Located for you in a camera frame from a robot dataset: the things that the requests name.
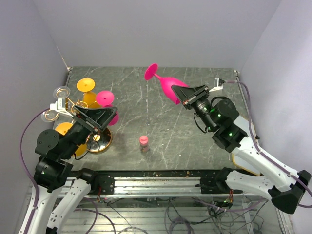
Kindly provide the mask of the pink wine glass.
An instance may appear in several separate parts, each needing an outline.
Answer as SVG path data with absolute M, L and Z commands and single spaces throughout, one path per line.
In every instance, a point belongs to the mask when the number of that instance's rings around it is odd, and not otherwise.
M 176 96 L 175 92 L 172 90 L 172 86 L 177 85 L 182 87 L 189 87 L 189 85 L 174 77 L 161 77 L 157 74 L 157 70 L 158 65 L 156 63 L 150 65 L 145 71 L 145 80 L 150 80 L 153 77 L 156 77 L 160 82 L 161 89 L 165 96 L 174 104 L 180 104 L 180 100 Z
M 96 94 L 96 102 L 101 105 L 103 108 L 113 107 L 113 102 L 115 100 L 115 95 L 109 91 L 104 90 Z M 119 114 L 116 112 L 114 118 L 110 121 L 109 126 L 115 125 L 119 120 Z

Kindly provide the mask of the yellow wine glass front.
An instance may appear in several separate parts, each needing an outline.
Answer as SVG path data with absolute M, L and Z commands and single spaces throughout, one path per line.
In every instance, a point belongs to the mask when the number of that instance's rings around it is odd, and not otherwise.
M 71 122 L 63 122 L 63 123 L 58 124 L 55 127 L 55 130 L 59 132 L 60 134 L 65 135 L 72 126 L 73 124 Z M 80 145 L 79 148 L 75 151 L 74 157 L 82 156 L 86 151 L 87 151 L 87 144 L 85 143 L 85 144 Z

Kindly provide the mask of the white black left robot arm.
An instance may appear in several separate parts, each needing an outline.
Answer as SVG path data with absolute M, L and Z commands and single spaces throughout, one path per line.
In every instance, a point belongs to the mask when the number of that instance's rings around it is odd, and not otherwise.
M 34 175 L 29 175 L 33 183 L 32 196 L 19 231 L 21 234 L 59 234 L 68 216 L 87 194 L 112 192 L 110 187 L 104 187 L 97 172 L 83 168 L 70 191 L 54 207 L 73 167 L 67 160 L 90 136 L 105 130 L 117 114 L 117 107 L 74 106 L 74 109 L 77 111 L 72 116 L 75 122 L 65 134 L 46 129 L 37 138 L 35 153 L 39 161 Z

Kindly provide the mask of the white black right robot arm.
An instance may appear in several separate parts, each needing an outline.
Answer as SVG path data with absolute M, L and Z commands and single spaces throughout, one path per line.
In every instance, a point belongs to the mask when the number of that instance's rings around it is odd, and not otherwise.
M 216 145 L 238 156 L 260 172 L 259 176 L 242 174 L 231 168 L 223 168 L 215 177 L 215 187 L 221 192 L 246 191 L 267 200 L 280 211 L 294 214 L 304 193 L 310 193 L 311 174 L 297 171 L 280 162 L 263 150 L 256 142 L 252 130 L 243 130 L 235 124 L 240 116 L 234 103 L 227 97 L 216 97 L 213 105 L 208 100 L 208 86 L 172 86 L 172 91 L 188 110 L 194 110 L 205 124 L 205 132 L 213 133 Z

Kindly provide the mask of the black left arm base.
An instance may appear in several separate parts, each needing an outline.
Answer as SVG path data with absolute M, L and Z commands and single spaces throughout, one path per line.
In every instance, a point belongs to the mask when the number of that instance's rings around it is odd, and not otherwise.
M 91 185 L 89 195 L 112 195 L 115 188 L 115 180 L 109 174 L 95 173 L 88 181 Z

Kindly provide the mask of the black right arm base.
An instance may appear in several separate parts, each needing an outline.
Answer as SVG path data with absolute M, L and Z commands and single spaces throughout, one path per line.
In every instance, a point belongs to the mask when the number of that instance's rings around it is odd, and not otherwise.
M 195 187 L 201 190 L 202 194 L 229 194 L 230 188 L 223 182 L 217 182 L 213 178 L 201 178 Z

